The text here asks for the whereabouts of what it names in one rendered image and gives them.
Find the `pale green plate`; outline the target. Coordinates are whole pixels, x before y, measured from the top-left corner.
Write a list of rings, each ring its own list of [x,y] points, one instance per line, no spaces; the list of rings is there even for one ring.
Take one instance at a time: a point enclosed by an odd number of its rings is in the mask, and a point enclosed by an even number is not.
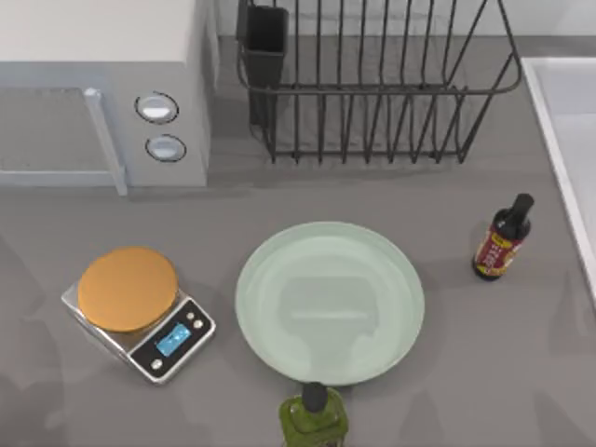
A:
[[[413,348],[426,300],[409,258],[386,237],[343,222],[302,223],[264,241],[236,285],[252,352],[298,382],[353,386]]]

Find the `round microwave knob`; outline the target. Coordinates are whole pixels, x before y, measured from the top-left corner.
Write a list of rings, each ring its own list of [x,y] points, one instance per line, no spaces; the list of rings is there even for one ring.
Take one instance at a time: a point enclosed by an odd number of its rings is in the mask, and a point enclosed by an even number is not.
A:
[[[186,145],[179,138],[163,134],[148,139],[144,145],[145,152],[154,160],[161,163],[177,163],[187,153]]]
[[[178,103],[171,96],[157,91],[137,97],[134,109],[141,119],[156,125],[174,121],[180,112]]]

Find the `silver kitchen scale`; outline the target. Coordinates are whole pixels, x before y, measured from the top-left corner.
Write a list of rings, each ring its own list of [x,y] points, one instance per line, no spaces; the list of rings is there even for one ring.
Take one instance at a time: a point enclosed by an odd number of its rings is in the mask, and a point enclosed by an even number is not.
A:
[[[149,247],[117,247],[101,255],[61,302],[104,349],[157,386],[174,377],[217,328],[181,288],[174,263]]]

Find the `dark cutlery holder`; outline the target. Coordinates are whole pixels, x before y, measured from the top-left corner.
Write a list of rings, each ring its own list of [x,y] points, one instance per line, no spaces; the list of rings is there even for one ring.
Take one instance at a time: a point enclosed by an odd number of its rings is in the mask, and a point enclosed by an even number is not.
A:
[[[238,0],[237,41],[250,89],[277,88],[287,54],[289,11]]]

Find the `green oil bottle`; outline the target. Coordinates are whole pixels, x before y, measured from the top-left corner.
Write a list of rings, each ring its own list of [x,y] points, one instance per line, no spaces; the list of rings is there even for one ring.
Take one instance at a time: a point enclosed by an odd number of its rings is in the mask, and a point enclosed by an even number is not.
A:
[[[304,383],[300,395],[278,408],[283,447],[345,447],[348,417],[341,395],[319,382]]]

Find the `dark sauce bottle red label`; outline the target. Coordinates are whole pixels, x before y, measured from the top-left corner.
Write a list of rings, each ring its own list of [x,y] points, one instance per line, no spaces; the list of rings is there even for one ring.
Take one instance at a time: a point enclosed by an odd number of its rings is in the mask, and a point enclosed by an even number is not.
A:
[[[520,193],[510,207],[500,209],[494,215],[472,258],[472,268],[477,276],[495,281],[507,273],[523,241],[530,234],[528,215],[534,204],[530,194]]]

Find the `pale microwave oven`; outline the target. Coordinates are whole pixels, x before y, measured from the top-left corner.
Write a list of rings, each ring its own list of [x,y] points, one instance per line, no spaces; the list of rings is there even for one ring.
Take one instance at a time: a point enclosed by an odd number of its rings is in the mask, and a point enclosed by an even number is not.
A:
[[[0,0],[0,87],[100,89],[129,190],[206,184],[218,70],[213,0]],[[178,103],[174,121],[137,115],[135,99],[154,91]],[[145,152],[163,134],[184,142],[181,161]]]

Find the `microwave oven door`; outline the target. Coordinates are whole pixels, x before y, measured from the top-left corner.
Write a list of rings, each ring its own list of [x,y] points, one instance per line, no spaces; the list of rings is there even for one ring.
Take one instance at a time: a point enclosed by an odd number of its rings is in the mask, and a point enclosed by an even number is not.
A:
[[[85,103],[86,88],[94,87],[0,87],[0,187],[115,188]],[[99,91],[126,168],[106,95]]]

